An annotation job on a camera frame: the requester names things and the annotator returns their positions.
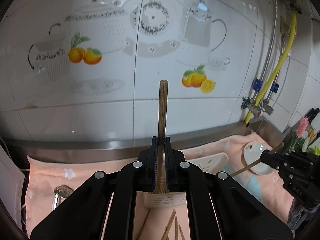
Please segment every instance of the printed orange fruit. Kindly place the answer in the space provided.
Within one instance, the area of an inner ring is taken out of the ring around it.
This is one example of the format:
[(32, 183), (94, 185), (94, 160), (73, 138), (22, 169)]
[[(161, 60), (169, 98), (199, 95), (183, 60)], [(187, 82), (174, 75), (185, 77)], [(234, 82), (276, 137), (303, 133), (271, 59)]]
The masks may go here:
[(202, 82), (204, 82), (206, 79), (207, 79), (207, 76), (205, 74), (199, 74), (196, 72), (191, 77), (191, 85), (195, 88), (198, 88), (201, 86)]
[(69, 60), (73, 63), (79, 63), (84, 56), (84, 49), (83, 48), (72, 48), (68, 52)]
[(102, 54), (98, 49), (91, 49), (88, 48), (85, 51), (83, 61), (89, 65), (94, 65), (97, 64), (101, 61), (102, 59)]
[(206, 79), (205, 81), (202, 82), (200, 91), (202, 93), (208, 94), (214, 89), (215, 85), (216, 83), (213, 80)]
[(192, 76), (194, 75), (195, 73), (191, 73), (189, 74), (187, 77), (183, 76), (182, 77), (182, 84), (185, 86), (185, 87), (191, 87), (192, 84), (191, 84), (191, 78)]

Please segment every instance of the stainless steel counter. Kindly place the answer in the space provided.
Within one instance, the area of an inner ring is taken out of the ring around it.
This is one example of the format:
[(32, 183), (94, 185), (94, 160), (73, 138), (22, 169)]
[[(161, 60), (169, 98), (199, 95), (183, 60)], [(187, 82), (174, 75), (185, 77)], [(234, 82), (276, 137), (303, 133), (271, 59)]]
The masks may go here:
[[(243, 122), (171, 135), (172, 148), (181, 150), (214, 142), (231, 135), (248, 135), (255, 131), (275, 147), (283, 140), (282, 133), (263, 117), (255, 118), (249, 127)], [(151, 146), (151, 138), (107, 142), (36, 142), (6, 139), (9, 151), (27, 163), (26, 156), (53, 163), (91, 163), (137, 157)]]

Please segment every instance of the metal ladle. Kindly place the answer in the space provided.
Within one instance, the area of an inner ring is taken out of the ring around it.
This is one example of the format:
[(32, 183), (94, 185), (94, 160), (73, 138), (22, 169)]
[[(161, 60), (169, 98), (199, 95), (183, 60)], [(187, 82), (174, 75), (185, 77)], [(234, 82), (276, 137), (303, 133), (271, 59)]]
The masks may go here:
[(53, 192), (55, 195), (53, 210), (55, 210), (61, 204), (61, 198), (69, 197), (74, 192), (74, 189), (67, 185), (60, 185), (55, 187)]

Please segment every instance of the pink towel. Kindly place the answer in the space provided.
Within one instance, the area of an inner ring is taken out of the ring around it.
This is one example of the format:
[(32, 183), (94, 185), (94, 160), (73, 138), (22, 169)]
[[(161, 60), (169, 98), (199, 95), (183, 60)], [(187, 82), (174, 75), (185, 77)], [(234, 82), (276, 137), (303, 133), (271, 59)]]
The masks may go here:
[[(182, 150), (182, 152), (186, 160), (225, 152), (229, 156), (229, 166), (236, 171), (245, 166), (242, 152), (244, 146), (252, 141), (268, 146), (257, 134), (252, 133), (248, 136), (231, 136), (217, 142)], [(106, 173), (112, 173), (121, 170), (123, 166), (135, 160), (132, 158), (100, 163), (61, 164), (44, 163), (29, 157), (28, 159), (30, 162), (30, 178), (25, 203), (26, 227), (29, 236), (33, 228), (52, 211), (53, 189), (56, 186), (66, 184), (73, 189), (77, 189), (96, 171), (102, 170)], [(251, 171), (246, 171), (235, 177), (245, 188), (252, 185), (252, 178), (258, 181), (258, 187), (261, 188), (263, 204), (286, 223), (293, 197), (282, 188), (283, 182), (277, 171), (274, 170), (266, 176), (259, 176)], [(173, 208), (151, 210), (140, 240), (160, 239), (172, 210)], [(186, 205), (175, 207), (175, 210), (185, 238), (190, 239)], [(142, 193), (138, 192), (133, 230), (134, 239), (137, 237), (146, 214), (147, 209), (143, 204)], [(170, 230), (169, 238), (174, 239), (174, 224)]]

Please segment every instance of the yellow gas pipe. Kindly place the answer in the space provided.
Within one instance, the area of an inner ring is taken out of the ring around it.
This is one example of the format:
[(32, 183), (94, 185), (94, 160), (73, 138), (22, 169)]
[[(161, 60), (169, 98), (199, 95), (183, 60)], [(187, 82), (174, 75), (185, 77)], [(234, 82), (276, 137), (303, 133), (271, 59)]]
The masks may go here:
[[(291, 47), (292, 47), (295, 32), (296, 32), (296, 14), (293, 12), (291, 14), (291, 29), (290, 29), (290, 37), (289, 37), (288, 45), (285, 48), (285, 50), (284, 50), (284, 52), (282, 54), (282, 57), (279, 59), (276, 68), (273, 70), (273, 72), (271, 73), (269, 79), (263, 85), (261, 91), (259, 92), (259, 94), (257, 96), (257, 100), (256, 100), (256, 103), (255, 103), (255, 106), (259, 105), (259, 103), (260, 103), (261, 99), (263, 98), (264, 94), (267, 92), (269, 86), (271, 85), (271, 83), (275, 79), (277, 73), (280, 71), (280, 69), (281, 69), (281, 67), (282, 67), (287, 55), (289, 54), (289, 51), (290, 51)], [(244, 119), (244, 122), (247, 124), (250, 121), (251, 117), (252, 117), (252, 112), (249, 111), (249, 113), (247, 114), (247, 116)]]

